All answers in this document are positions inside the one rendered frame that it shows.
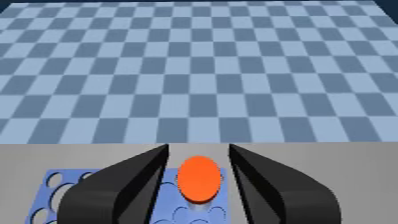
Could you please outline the orange-capped centrifuge tube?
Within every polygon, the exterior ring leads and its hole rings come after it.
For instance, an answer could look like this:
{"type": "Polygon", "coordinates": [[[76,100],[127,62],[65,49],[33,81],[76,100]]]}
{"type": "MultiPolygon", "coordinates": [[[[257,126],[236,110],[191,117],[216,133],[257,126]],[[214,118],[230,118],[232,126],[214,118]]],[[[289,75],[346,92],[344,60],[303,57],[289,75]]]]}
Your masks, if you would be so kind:
{"type": "Polygon", "coordinates": [[[177,168],[175,184],[188,207],[204,210],[221,184],[220,168],[209,157],[195,155],[186,158],[177,168]]]}

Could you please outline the blue tube rack with holes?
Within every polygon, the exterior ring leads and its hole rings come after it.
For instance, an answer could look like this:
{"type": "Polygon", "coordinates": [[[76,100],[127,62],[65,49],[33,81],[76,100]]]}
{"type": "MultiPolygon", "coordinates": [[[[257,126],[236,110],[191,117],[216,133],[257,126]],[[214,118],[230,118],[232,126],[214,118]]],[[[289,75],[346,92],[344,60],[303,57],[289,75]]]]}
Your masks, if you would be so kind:
{"type": "MultiPolygon", "coordinates": [[[[97,169],[49,169],[35,193],[24,224],[56,224],[56,207],[51,204],[54,192],[79,182],[97,169]]],[[[220,190],[211,203],[197,209],[177,189],[177,169],[166,168],[159,185],[149,224],[230,224],[227,211],[227,174],[220,169],[220,190]]]]}

